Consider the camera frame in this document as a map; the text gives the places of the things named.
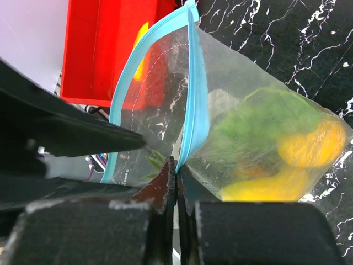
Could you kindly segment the red plastic bin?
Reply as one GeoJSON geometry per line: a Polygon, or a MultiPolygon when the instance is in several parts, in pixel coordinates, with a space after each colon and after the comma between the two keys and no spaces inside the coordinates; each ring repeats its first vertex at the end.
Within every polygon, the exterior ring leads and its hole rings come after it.
{"type": "Polygon", "coordinates": [[[137,42],[176,8],[176,1],[69,1],[60,97],[109,107],[137,42]]]}

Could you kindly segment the yellow fake lemon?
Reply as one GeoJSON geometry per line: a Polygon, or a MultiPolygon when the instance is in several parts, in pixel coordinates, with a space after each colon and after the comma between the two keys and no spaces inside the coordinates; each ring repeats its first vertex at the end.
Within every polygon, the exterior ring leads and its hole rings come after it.
{"type": "Polygon", "coordinates": [[[224,202],[295,202],[306,192],[307,172],[284,167],[271,176],[240,181],[224,187],[219,195],[224,202]]]}

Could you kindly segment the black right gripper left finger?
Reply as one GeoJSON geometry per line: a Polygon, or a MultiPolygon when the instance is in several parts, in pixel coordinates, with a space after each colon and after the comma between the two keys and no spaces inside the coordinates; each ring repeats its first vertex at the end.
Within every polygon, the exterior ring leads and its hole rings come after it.
{"type": "Polygon", "coordinates": [[[143,188],[1,175],[2,264],[171,264],[174,159],[143,188]]]}

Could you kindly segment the clear zip top bag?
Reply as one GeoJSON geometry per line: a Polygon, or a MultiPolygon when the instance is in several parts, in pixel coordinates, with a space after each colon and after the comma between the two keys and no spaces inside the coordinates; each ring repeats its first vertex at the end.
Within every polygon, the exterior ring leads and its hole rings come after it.
{"type": "MultiPolygon", "coordinates": [[[[187,1],[148,28],[122,71],[109,120],[142,134],[146,145],[134,151],[109,153],[101,182],[140,186],[156,176],[164,160],[172,156],[177,169],[188,166],[192,175],[221,199],[220,190],[236,182],[271,177],[284,167],[300,168],[290,166],[281,157],[273,166],[248,158],[229,162],[229,155],[221,154],[210,136],[212,128],[230,110],[264,87],[289,89],[200,29],[195,2],[187,1]]],[[[323,120],[346,125],[345,149],[352,140],[352,128],[308,100],[324,113],[323,120]]],[[[302,168],[308,175],[305,194],[332,164],[302,168]]]]}

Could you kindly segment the green fake grapes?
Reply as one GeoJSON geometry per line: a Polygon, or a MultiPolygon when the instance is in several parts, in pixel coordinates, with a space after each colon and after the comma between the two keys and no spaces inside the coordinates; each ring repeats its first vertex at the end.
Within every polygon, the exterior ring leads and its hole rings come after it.
{"type": "Polygon", "coordinates": [[[230,110],[210,131],[229,162],[280,162],[277,140],[311,133],[324,118],[313,102],[290,89],[259,88],[230,110]]]}

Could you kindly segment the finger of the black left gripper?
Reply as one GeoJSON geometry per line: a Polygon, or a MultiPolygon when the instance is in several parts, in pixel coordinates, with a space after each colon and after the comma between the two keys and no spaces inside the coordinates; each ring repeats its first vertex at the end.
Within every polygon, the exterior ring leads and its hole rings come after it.
{"type": "Polygon", "coordinates": [[[39,88],[1,62],[1,150],[24,151],[33,140],[56,156],[130,151],[144,137],[99,120],[39,88]]]}

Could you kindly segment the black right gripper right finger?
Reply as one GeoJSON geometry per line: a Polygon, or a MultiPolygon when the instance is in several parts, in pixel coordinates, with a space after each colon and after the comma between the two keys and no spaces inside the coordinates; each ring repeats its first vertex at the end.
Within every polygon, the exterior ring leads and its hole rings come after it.
{"type": "Polygon", "coordinates": [[[176,179],[182,264],[344,264],[316,207],[222,202],[188,166],[176,179]]]}

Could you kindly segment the yellow orange fake mango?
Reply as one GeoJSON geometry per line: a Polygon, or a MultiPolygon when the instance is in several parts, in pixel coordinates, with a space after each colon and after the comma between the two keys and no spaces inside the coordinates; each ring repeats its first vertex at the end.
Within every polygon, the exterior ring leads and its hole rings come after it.
{"type": "Polygon", "coordinates": [[[278,138],[277,153],[290,166],[322,167],[338,158],[346,142],[347,129],[342,121],[322,120],[310,133],[278,138]]]}

